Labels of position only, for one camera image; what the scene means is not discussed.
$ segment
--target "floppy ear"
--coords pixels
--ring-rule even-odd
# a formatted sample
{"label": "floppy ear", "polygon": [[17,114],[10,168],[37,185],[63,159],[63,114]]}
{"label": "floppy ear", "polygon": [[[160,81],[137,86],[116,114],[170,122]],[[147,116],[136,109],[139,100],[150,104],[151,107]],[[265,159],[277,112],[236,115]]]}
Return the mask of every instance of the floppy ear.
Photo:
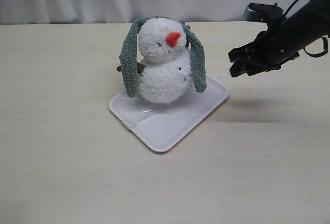
{"label": "floppy ear", "polygon": [[190,42],[190,63],[192,78],[197,92],[203,92],[206,89],[206,69],[205,52],[202,43],[190,29],[183,25],[187,41]]}
{"label": "floppy ear", "polygon": [[134,97],[138,88],[137,43],[138,32],[148,19],[135,20],[123,42],[119,56],[124,85],[129,97]]}

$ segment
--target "white tray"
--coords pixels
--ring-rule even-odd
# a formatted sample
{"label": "white tray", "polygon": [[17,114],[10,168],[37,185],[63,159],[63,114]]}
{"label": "white tray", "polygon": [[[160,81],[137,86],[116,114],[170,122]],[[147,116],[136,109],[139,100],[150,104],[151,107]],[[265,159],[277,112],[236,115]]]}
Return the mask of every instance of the white tray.
{"label": "white tray", "polygon": [[164,153],[174,147],[229,96],[228,89],[206,75],[207,88],[190,88],[170,105],[151,104],[126,91],[109,102],[110,111],[151,150]]}

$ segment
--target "carrot nose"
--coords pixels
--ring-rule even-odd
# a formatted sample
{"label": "carrot nose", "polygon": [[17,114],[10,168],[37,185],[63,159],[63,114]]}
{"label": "carrot nose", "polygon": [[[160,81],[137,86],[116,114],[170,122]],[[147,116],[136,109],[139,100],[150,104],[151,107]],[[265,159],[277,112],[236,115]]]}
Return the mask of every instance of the carrot nose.
{"label": "carrot nose", "polygon": [[180,32],[171,32],[166,37],[166,43],[170,47],[175,47],[177,45],[177,41],[180,38],[181,34]]}

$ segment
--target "table surface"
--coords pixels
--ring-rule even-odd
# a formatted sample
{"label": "table surface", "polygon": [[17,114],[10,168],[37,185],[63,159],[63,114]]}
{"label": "table surface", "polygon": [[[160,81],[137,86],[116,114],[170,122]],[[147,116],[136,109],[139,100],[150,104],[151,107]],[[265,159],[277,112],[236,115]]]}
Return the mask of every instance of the table surface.
{"label": "table surface", "polygon": [[190,25],[230,97],[165,155],[108,109],[129,24],[0,26],[1,224],[330,223],[330,56],[231,78],[265,26]]}

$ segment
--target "snowman plush toy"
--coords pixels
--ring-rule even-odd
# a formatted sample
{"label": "snowman plush toy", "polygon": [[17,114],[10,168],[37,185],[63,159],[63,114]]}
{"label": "snowman plush toy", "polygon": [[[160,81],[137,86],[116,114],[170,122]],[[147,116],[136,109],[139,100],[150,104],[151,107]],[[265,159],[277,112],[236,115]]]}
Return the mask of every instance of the snowman plush toy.
{"label": "snowman plush toy", "polygon": [[135,20],[119,58],[117,70],[130,98],[139,94],[151,103],[170,104],[191,87],[206,89],[203,46],[183,22],[167,17]]}

